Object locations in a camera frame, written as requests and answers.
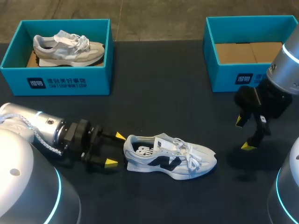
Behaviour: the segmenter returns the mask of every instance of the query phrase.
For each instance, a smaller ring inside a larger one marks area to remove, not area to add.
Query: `black table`
[[[88,174],[80,162],[73,169],[57,167],[80,196],[83,224],[268,223],[269,190],[299,136],[299,101],[272,121],[272,136],[258,151],[238,153],[255,123],[235,127],[234,94],[211,92],[201,45],[116,42],[110,96],[14,97],[0,77],[0,105],[13,102],[74,122],[88,119],[124,136],[164,132],[216,152],[216,169],[188,181],[122,166],[112,174]],[[1,57],[7,46],[0,45]],[[117,149],[103,150],[121,160]]]

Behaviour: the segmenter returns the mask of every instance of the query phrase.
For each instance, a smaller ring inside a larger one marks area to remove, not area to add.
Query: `teal shoe box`
[[[64,30],[105,45],[102,66],[26,68],[33,37],[50,37]],[[21,21],[0,70],[15,96],[108,95],[113,65],[110,20]]]
[[[297,26],[294,16],[207,17],[203,52],[213,92],[237,91],[241,85],[256,87],[270,63],[221,64],[218,43],[284,43]]]

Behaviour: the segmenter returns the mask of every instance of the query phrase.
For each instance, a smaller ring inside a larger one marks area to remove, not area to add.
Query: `white sneaker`
[[[217,163],[211,149],[171,138],[166,134],[154,137],[130,135],[124,144],[127,170],[161,171],[173,179],[187,180],[209,172]]]
[[[63,30],[53,37],[36,35],[33,48],[40,67],[88,66],[100,60],[105,53],[103,44],[90,42],[84,35],[68,34]]]

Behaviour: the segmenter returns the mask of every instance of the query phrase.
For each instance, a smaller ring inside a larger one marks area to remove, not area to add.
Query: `black n logo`
[[[149,166],[158,166],[160,165],[161,168],[167,169],[169,171],[173,171],[175,167],[179,166],[181,164],[180,158],[176,157],[171,163],[169,163],[169,157],[168,156],[159,156],[155,158],[152,162],[150,162]]]

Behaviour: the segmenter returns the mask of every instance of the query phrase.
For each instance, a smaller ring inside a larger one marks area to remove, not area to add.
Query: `concrete floor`
[[[111,19],[116,41],[202,39],[207,16],[292,14],[299,0],[0,0],[0,42],[20,20]]]

